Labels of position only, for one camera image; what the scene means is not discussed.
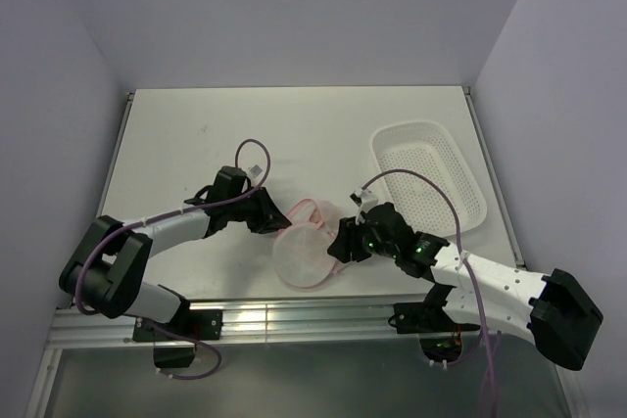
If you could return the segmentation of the white mesh laundry bag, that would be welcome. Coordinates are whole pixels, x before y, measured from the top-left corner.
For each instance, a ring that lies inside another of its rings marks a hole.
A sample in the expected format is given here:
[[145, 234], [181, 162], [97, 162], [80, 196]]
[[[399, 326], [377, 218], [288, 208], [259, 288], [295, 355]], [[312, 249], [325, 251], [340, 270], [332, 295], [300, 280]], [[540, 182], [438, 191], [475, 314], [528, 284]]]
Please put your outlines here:
[[303, 199], [288, 211], [291, 225], [279, 231], [272, 247], [272, 265], [283, 283], [297, 290], [317, 289], [342, 270], [327, 253], [341, 217], [335, 205], [317, 199]]

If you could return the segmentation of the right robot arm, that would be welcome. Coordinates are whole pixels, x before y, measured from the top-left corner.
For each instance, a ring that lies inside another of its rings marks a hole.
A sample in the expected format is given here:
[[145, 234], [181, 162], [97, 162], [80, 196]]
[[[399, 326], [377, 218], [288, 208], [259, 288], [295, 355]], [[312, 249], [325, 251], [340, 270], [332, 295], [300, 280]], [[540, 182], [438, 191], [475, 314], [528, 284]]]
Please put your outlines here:
[[529, 272], [477, 255], [461, 257], [448, 240], [413, 231], [391, 203], [341, 219], [327, 252], [342, 263], [387, 257], [408, 276], [431, 283], [422, 301], [395, 304], [390, 323], [400, 334], [485, 327], [525, 340], [552, 363], [580, 371], [603, 323], [603, 314], [570, 273]]

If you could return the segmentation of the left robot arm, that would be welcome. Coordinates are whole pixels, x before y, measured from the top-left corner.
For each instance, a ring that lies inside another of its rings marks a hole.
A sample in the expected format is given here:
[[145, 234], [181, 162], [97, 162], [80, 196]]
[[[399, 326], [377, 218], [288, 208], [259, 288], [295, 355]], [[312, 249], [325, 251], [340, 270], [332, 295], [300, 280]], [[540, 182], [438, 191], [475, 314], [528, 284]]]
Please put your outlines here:
[[265, 187], [254, 185], [244, 170], [225, 165], [212, 184], [180, 209], [135, 222], [107, 215], [94, 219], [63, 268], [59, 286], [74, 296], [83, 313], [139, 317], [156, 322], [167, 338], [179, 339], [191, 326], [190, 301], [145, 282], [148, 261], [178, 245], [212, 237], [231, 222], [243, 222], [261, 235], [291, 226]]

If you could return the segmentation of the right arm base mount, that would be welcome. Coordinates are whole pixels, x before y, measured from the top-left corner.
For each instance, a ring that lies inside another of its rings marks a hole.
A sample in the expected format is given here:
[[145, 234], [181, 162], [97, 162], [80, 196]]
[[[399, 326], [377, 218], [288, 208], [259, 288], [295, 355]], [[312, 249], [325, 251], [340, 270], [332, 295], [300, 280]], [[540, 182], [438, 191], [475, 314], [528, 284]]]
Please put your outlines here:
[[444, 370], [463, 362], [478, 347], [475, 343], [463, 353], [462, 334], [480, 331], [478, 324], [457, 323], [444, 311], [453, 289], [436, 284], [421, 302], [396, 302], [393, 314], [387, 320], [398, 335], [418, 335], [429, 366], [440, 366]]

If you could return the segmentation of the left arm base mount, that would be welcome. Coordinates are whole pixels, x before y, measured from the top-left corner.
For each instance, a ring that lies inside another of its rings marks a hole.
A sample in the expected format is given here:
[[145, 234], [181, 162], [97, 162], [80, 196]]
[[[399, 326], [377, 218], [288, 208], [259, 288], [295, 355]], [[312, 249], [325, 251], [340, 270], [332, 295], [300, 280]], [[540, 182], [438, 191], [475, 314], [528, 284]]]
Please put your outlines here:
[[[128, 312], [135, 320], [132, 340], [153, 345], [153, 363], [159, 374], [173, 380], [191, 381], [215, 374], [222, 355], [211, 342], [220, 338], [223, 310], [194, 308], [179, 293], [161, 285], [145, 285]], [[210, 352], [213, 367], [198, 375], [180, 371], [192, 365], [199, 351]]]

